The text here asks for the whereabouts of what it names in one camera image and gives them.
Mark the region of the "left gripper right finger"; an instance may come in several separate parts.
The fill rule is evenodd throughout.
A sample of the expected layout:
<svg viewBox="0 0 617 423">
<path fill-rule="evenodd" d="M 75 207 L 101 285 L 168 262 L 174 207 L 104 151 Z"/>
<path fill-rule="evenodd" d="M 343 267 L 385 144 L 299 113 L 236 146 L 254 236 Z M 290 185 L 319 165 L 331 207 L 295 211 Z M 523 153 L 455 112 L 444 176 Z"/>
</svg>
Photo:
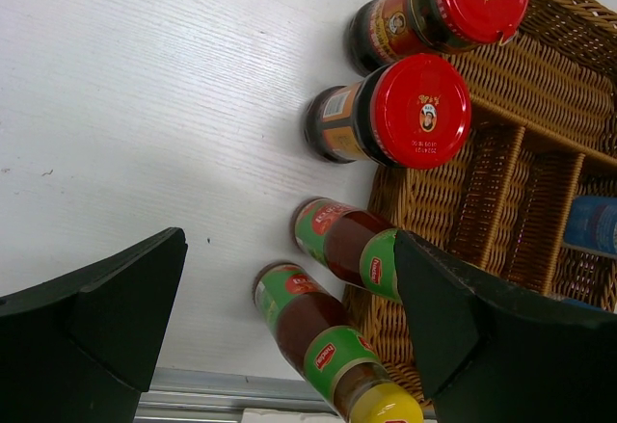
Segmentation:
<svg viewBox="0 0 617 423">
<path fill-rule="evenodd" d="M 423 394 L 441 422 L 612 422 L 616 317 L 497 278 L 410 231 L 393 246 Z"/>
</svg>

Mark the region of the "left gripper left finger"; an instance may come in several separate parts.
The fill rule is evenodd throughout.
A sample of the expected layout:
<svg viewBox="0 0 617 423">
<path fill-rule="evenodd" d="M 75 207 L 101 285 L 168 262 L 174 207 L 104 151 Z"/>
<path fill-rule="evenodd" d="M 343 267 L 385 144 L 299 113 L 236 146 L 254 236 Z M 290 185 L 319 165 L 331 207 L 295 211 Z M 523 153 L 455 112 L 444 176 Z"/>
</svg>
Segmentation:
<svg viewBox="0 0 617 423">
<path fill-rule="evenodd" d="M 153 378 L 187 243 L 167 228 L 1 299 L 4 422 L 130 422 Z"/>
</svg>

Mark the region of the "silver top white can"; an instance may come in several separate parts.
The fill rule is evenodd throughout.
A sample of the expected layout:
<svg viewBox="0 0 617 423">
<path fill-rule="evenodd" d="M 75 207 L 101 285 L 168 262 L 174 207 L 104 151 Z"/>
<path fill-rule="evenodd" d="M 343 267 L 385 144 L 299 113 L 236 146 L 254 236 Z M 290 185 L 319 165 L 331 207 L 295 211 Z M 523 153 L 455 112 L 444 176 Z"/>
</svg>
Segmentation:
<svg viewBox="0 0 617 423">
<path fill-rule="evenodd" d="M 563 245 L 616 258 L 616 198 L 578 196 L 573 200 Z"/>
</svg>

